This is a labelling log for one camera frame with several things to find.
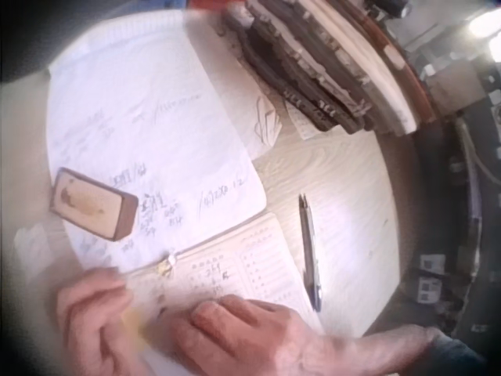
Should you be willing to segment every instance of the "ballpoint pen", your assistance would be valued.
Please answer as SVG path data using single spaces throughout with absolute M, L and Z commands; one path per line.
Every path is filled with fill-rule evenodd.
M 315 230 L 313 228 L 312 211 L 304 194 L 299 195 L 299 216 L 305 249 L 305 286 L 312 307 L 316 312 L 322 309 L 322 287 L 320 285 L 319 264 L 315 253 Z

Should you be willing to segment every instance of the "wrist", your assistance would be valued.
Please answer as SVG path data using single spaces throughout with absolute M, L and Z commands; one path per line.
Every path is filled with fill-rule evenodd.
M 306 374 L 362 376 L 357 373 L 357 360 L 354 355 L 355 341 L 353 339 L 321 336 L 312 341 L 306 349 L 302 365 Z

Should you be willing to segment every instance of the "brown eraser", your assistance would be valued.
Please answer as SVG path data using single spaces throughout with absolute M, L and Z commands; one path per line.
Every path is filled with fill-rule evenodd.
M 132 232 L 138 198 L 68 168 L 56 177 L 50 210 L 104 239 L 117 241 Z

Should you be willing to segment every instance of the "document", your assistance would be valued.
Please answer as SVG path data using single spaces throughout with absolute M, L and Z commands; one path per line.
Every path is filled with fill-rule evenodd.
M 159 14 L 90 31 L 50 67 L 52 179 L 67 167 L 139 199 L 132 234 L 118 242 L 65 222 L 86 269 L 138 269 L 266 206 L 248 153 L 182 28 L 182 13 Z

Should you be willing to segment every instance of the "table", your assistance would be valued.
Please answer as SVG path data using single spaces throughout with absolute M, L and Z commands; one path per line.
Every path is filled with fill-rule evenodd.
M 54 291 L 81 272 L 60 218 L 49 213 L 51 181 L 45 147 L 49 76 L 32 74 L 2 87 L 2 299 L 10 292 L 9 330 L 32 334 L 45 349 Z M 274 149 L 254 162 L 299 270 L 304 268 L 297 196 L 311 202 L 323 282 L 321 321 L 329 334 L 359 336 L 391 297 L 416 245 L 420 217 L 419 168 L 408 138 L 341 127 L 303 141 L 279 98 L 283 120 Z M 27 283 L 13 248 L 16 231 L 43 225 L 54 262 Z

